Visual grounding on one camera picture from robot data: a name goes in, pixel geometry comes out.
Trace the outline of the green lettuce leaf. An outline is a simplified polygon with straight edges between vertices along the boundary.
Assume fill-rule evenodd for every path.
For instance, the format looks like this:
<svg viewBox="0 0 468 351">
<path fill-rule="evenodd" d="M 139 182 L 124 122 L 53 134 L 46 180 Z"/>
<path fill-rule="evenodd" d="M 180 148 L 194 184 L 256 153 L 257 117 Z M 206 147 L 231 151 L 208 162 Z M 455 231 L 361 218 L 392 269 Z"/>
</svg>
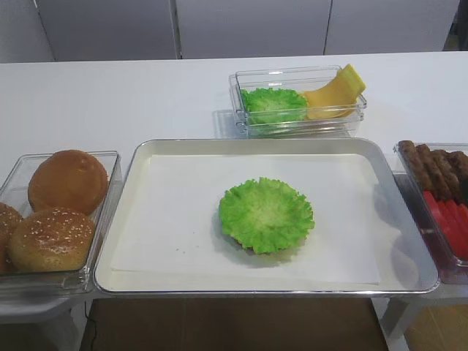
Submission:
<svg viewBox="0 0 468 351">
<path fill-rule="evenodd" d="M 300 244 L 314 229 L 314 212 L 305 195 L 287 183 L 261 177 L 228 189 L 219 201 L 223 233 L 266 236 Z"/>
<path fill-rule="evenodd" d="M 241 90 L 250 124 L 275 124 L 303 121 L 306 118 L 308 102 L 305 97 L 292 89 L 256 88 Z"/>
</svg>

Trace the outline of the clear plastic lettuce cheese container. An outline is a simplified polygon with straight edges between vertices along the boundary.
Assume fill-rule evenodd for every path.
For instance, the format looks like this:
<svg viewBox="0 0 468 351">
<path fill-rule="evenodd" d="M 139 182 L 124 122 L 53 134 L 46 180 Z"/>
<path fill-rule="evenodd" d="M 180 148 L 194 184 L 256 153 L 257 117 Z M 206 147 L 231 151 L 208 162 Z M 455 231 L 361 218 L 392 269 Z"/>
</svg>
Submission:
<svg viewBox="0 0 468 351">
<path fill-rule="evenodd" d="M 248 138 L 281 137 L 352 137 L 363 120 L 367 101 L 363 93 L 355 104 L 361 108 L 344 118 L 290 121 L 275 124 L 250 124 L 241 90 L 253 91 L 256 88 L 292 89 L 302 95 L 305 91 L 322 88 L 336 77 L 340 66 L 315 66 L 281 69 L 238 71 L 229 77 L 230 96 L 236 124 Z"/>
</svg>

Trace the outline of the yellow cheese slice top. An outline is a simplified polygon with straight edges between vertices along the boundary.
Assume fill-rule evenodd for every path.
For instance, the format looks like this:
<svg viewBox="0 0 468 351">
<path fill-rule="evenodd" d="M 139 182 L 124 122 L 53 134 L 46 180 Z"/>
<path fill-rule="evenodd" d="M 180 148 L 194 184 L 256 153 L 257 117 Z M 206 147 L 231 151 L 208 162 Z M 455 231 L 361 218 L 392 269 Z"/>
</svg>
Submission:
<svg viewBox="0 0 468 351">
<path fill-rule="evenodd" d="M 309 107 L 345 106 L 354 105 L 365 89 L 366 84 L 354 66 L 347 64 L 325 86 L 317 90 L 305 91 L 302 95 L 306 98 Z"/>
</svg>

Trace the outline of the silver metal baking tray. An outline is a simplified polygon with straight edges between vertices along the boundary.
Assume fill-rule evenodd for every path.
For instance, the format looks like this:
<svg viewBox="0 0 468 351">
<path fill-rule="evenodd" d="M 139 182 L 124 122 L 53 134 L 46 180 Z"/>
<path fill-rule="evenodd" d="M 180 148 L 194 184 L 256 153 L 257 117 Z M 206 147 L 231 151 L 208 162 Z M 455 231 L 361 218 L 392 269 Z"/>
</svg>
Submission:
<svg viewBox="0 0 468 351">
<path fill-rule="evenodd" d="M 307 239 L 278 254 L 243 249 L 219 221 L 225 192 L 261 177 L 314 212 Z M 369 140 L 151 140 L 134 153 L 94 279 L 116 295 L 399 295 L 432 291 L 439 274 Z"/>
</svg>

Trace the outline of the bottom bun half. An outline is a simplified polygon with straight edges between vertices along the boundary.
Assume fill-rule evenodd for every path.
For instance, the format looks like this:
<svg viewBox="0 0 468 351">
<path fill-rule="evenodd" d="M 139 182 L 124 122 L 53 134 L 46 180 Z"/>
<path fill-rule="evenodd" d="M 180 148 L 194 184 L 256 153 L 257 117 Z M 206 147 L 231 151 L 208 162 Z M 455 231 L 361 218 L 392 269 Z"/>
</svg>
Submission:
<svg viewBox="0 0 468 351">
<path fill-rule="evenodd" d="M 232 236 L 232 239 L 243 249 L 250 250 L 255 254 L 274 254 L 289 249 L 292 245 L 289 240 L 276 236 Z"/>
</svg>

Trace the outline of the white parchment paper sheet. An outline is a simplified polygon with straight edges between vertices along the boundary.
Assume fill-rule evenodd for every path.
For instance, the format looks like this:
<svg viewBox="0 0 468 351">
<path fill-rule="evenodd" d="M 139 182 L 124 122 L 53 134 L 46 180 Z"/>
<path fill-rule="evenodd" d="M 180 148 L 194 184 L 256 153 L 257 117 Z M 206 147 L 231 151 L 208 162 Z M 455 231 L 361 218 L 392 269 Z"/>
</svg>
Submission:
<svg viewBox="0 0 468 351">
<path fill-rule="evenodd" d="M 247 180 L 284 181 L 312 204 L 315 226 L 294 249 L 254 254 L 219 227 L 219 201 Z M 345 155 L 153 156 L 111 261 L 117 271 L 378 283 L 370 233 L 381 224 L 368 160 Z"/>
</svg>

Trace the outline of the plain brown top bun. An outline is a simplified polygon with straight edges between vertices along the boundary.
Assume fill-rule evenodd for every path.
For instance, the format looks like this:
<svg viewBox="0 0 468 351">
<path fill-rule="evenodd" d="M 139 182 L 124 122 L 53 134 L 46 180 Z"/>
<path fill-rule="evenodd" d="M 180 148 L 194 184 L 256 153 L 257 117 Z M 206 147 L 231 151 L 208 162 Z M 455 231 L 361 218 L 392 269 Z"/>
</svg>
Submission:
<svg viewBox="0 0 468 351">
<path fill-rule="evenodd" d="M 107 193 L 107 172 L 98 159 L 84 151 L 54 153 L 34 172 L 28 200 L 34 212 L 68 208 L 90 215 Z"/>
</svg>

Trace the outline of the brown meat patty leftmost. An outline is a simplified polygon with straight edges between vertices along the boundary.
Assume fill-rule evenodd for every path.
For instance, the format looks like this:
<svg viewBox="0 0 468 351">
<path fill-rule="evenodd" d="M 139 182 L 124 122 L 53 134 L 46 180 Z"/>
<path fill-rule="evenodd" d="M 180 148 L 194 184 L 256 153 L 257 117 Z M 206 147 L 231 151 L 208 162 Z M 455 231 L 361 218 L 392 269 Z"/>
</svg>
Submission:
<svg viewBox="0 0 468 351">
<path fill-rule="evenodd" d="M 399 150 L 404 155 L 404 158 L 418 183 L 418 186 L 423 191 L 434 191 L 434 185 L 427 173 L 424 164 L 422 163 L 415 144 L 410 140 L 401 140 L 398 143 Z"/>
</svg>

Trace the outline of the brown meat patty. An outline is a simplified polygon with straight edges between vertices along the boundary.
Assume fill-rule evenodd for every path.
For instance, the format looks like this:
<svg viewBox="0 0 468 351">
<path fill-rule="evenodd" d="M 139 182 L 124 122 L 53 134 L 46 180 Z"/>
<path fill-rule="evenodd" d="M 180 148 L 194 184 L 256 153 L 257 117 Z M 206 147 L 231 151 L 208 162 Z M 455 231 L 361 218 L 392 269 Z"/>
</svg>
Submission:
<svg viewBox="0 0 468 351">
<path fill-rule="evenodd" d="M 464 154 L 462 151 L 453 151 L 448 153 L 447 158 L 458 180 L 463 181 L 465 178 L 467 178 L 467 155 Z"/>
<path fill-rule="evenodd" d="M 445 150 L 434 150 L 431 152 L 434 161 L 437 163 L 439 169 L 444 175 L 445 181 L 450 188 L 452 193 L 451 200 L 454 200 L 457 204 L 467 204 L 467 178 L 463 181 L 459 181 L 456 174 L 451 167 L 447 155 L 450 152 Z"/>
<path fill-rule="evenodd" d="M 401 140 L 398 143 L 399 150 L 404 155 L 404 158 L 418 183 L 418 186 L 423 191 L 434 191 L 434 185 L 427 173 L 424 164 L 422 163 L 415 144 L 410 140 Z"/>
<path fill-rule="evenodd" d="M 431 180 L 431 192 L 436 200 L 450 200 L 452 193 L 445 181 L 442 171 L 434 161 L 433 155 L 426 144 L 416 146 L 421 162 L 423 163 L 426 172 Z"/>
</svg>

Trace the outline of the clear plastic bun container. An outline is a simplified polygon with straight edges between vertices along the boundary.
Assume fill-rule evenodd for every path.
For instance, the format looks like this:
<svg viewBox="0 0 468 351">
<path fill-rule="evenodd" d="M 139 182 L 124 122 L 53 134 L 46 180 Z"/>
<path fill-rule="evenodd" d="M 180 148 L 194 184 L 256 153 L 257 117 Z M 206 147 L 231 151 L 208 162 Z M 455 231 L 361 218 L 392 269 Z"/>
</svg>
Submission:
<svg viewBox="0 0 468 351">
<path fill-rule="evenodd" d="M 90 155 L 96 157 L 104 166 L 108 191 L 91 215 L 97 228 L 84 266 L 75 271 L 2 274 L 2 298 L 77 295 L 94 289 L 94 269 L 116 211 L 123 180 L 121 157 L 117 151 L 92 151 Z M 1 185 L 1 201 L 12 206 L 24 217 L 32 214 L 27 197 L 29 181 L 35 170 L 50 156 L 50 154 L 26 154 L 19 157 Z"/>
</svg>

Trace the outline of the sesame bun front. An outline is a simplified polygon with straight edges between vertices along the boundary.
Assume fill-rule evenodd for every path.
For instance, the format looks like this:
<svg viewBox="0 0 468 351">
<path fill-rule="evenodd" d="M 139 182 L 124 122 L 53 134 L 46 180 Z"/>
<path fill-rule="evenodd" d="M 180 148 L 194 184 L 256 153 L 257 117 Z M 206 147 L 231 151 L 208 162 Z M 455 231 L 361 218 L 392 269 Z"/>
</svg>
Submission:
<svg viewBox="0 0 468 351">
<path fill-rule="evenodd" d="M 76 271 L 86 262 L 95 224 L 68 208 L 33 213 L 15 229 L 7 245 L 12 264 L 22 272 Z"/>
</svg>

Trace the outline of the red tomato slice left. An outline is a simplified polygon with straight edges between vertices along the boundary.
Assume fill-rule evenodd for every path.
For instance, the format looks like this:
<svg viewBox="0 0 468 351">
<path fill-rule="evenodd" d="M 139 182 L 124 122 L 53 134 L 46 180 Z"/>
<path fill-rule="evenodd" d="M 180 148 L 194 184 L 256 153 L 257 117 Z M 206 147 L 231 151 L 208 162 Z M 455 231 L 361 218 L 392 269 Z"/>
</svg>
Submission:
<svg viewBox="0 0 468 351">
<path fill-rule="evenodd" d="M 443 219 L 442 214 L 441 214 L 441 212 L 440 212 L 440 210 L 438 208 L 437 201 L 433 197 L 432 193 L 429 192 L 429 191 L 423 191 L 423 196 L 424 196 L 424 199 L 425 199 L 425 201 L 426 201 L 426 203 L 427 203 L 427 205 L 429 207 L 429 210 L 430 210 L 432 216 L 436 220 L 437 224 L 439 225 L 439 228 L 440 228 L 441 232 L 443 233 L 442 229 L 443 229 L 443 225 L 444 225 L 444 222 L 443 222 L 444 219 Z"/>
</svg>

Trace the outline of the red tomato slice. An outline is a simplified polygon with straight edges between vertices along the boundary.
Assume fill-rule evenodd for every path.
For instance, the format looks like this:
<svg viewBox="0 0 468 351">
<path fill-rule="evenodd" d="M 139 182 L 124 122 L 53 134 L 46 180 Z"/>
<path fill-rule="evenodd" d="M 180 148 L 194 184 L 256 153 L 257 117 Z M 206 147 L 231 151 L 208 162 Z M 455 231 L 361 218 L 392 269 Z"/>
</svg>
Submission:
<svg viewBox="0 0 468 351">
<path fill-rule="evenodd" d="M 448 201 L 447 206 L 457 221 L 461 231 L 467 235 L 467 208 L 463 204 L 457 204 L 454 201 Z"/>
<path fill-rule="evenodd" d="M 444 219 L 442 231 L 454 255 L 460 260 L 467 260 L 467 239 L 461 225 L 455 217 L 456 213 L 450 210 L 443 201 L 439 201 L 437 205 Z"/>
<path fill-rule="evenodd" d="M 438 208 L 437 201 L 433 197 L 432 193 L 429 192 L 429 191 L 423 191 L 423 196 L 424 196 L 424 199 L 425 199 L 425 201 L 426 201 L 426 203 L 427 203 L 427 205 L 429 207 L 429 210 L 430 210 L 432 216 L 436 220 L 437 224 L 439 225 L 439 228 L 440 228 L 441 232 L 443 233 L 442 229 L 443 229 L 443 225 L 444 225 L 444 222 L 443 222 L 444 219 L 443 219 L 442 214 L 441 214 L 441 212 L 440 212 L 440 210 Z"/>
</svg>

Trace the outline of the clear plastic meat tomato container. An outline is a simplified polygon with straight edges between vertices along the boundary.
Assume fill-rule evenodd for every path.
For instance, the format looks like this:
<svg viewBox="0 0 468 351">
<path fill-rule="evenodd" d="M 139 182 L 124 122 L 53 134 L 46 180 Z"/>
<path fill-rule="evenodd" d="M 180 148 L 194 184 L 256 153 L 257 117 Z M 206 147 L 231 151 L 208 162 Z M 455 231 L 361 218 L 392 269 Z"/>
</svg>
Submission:
<svg viewBox="0 0 468 351">
<path fill-rule="evenodd" d="M 466 144 L 414 143 L 415 146 L 426 144 L 430 151 L 445 150 L 447 152 L 462 151 L 467 155 Z M 446 284 L 467 283 L 467 260 L 458 259 L 451 251 L 439 225 L 432 216 L 424 199 L 423 190 L 418 186 L 414 175 L 407 164 L 404 155 L 399 150 L 398 143 L 394 151 L 399 156 L 402 171 L 396 175 L 408 208 L 415 219 L 423 240 L 431 253 L 439 271 L 441 281 Z"/>
</svg>

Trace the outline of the white table leg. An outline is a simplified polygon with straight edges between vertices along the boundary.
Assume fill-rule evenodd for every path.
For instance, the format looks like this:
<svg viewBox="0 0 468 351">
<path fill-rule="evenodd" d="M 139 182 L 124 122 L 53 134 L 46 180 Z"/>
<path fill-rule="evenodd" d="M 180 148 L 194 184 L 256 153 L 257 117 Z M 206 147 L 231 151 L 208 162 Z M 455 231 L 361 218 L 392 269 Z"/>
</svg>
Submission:
<svg viewBox="0 0 468 351">
<path fill-rule="evenodd" d="M 405 332 L 422 309 L 399 298 L 372 298 L 385 343 L 390 351 L 410 351 Z"/>
</svg>

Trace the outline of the red tomato slice middle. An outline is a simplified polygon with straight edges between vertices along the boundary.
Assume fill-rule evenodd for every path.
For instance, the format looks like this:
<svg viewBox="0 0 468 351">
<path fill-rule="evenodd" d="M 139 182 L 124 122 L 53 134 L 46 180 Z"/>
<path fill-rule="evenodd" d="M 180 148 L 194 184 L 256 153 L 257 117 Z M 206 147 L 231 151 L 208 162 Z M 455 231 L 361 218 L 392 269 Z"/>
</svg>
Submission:
<svg viewBox="0 0 468 351">
<path fill-rule="evenodd" d="M 460 260 L 467 260 L 467 239 L 461 225 L 455 217 L 456 213 L 450 210 L 443 201 L 439 201 L 437 205 L 444 219 L 442 231 L 454 255 Z"/>
</svg>

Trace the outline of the brown meat patty rightmost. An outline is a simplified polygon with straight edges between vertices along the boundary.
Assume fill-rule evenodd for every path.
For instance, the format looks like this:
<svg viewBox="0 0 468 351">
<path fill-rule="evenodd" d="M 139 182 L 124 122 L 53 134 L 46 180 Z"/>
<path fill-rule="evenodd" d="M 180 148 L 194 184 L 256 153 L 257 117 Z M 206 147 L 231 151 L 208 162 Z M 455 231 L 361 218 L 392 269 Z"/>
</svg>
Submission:
<svg viewBox="0 0 468 351">
<path fill-rule="evenodd" d="M 467 178 L 467 155 L 464 154 L 462 151 L 453 151 L 448 153 L 447 158 L 458 180 L 463 181 L 465 178 Z"/>
</svg>

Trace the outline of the sesame bun left edge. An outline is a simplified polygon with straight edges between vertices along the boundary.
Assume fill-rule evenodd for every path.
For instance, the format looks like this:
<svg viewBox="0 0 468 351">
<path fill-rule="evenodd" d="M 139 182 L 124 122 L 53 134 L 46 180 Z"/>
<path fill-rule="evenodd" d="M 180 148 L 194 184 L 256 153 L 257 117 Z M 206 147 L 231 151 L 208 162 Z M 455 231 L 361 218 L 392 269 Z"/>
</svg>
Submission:
<svg viewBox="0 0 468 351">
<path fill-rule="evenodd" d="M 1 273 L 8 272 L 9 260 L 7 255 L 7 245 L 16 227 L 23 221 L 23 217 L 13 207 L 1 203 Z"/>
</svg>

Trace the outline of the red tomato slice right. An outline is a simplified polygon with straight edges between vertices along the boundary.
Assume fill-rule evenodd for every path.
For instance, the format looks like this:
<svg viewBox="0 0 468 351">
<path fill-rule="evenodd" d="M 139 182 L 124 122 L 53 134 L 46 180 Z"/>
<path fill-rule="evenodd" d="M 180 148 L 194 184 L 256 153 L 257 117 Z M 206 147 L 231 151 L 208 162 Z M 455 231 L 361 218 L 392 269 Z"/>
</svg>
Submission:
<svg viewBox="0 0 468 351">
<path fill-rule="evenodd" d="M 448 201 L 447 206 L 457 221 L 461 231 L 467 235 L 467 208 L 463 204 L 457 204 L 454 201 Z"/>
</svg>

